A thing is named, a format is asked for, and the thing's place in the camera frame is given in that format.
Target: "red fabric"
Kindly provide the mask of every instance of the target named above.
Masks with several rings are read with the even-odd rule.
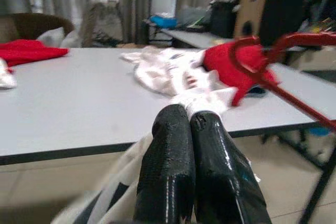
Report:
[[[225,43],[206,50],[203,64],[209,71],[217,70],[219,79],[223,83],[238,88],[232,100],[232,105],[238,106],[240,100],[256,82],[245,73],[236,69],[231,63],[229,50],[233,43],[234,42]],[[264,59],[262,47],[248,46],[239,48],[237,51],[237,59],[244,65],[259,70]],[[277,83],[275,74],[269,70],[264,73],[264,77],[269,81]]]
[[[61,57],[68,52],[66,48],[45,47],[38,40],[18,39],[0,44],[0,58],[3,58],[9,67]]]

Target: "blue object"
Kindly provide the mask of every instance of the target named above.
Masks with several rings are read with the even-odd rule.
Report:
[[[326,136],[330,133],[330,130],[327,128],[311,128],[309,132],[315,136]]]
[[[152,16],[150,21],[162,28],[173,28],[176,27],[177,24],[176,18],[162,18],[159,16]]]

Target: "tiled floor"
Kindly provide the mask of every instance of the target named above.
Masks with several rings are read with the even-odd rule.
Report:
[[[259,137],[235,139],[261,178],[272,222],[297,223],[319,171],[285,145]],[[49,223],[120,156],[103,154],[0,166],[0,223]],[[319,202],[312,223],[336,223],[336,176]]]

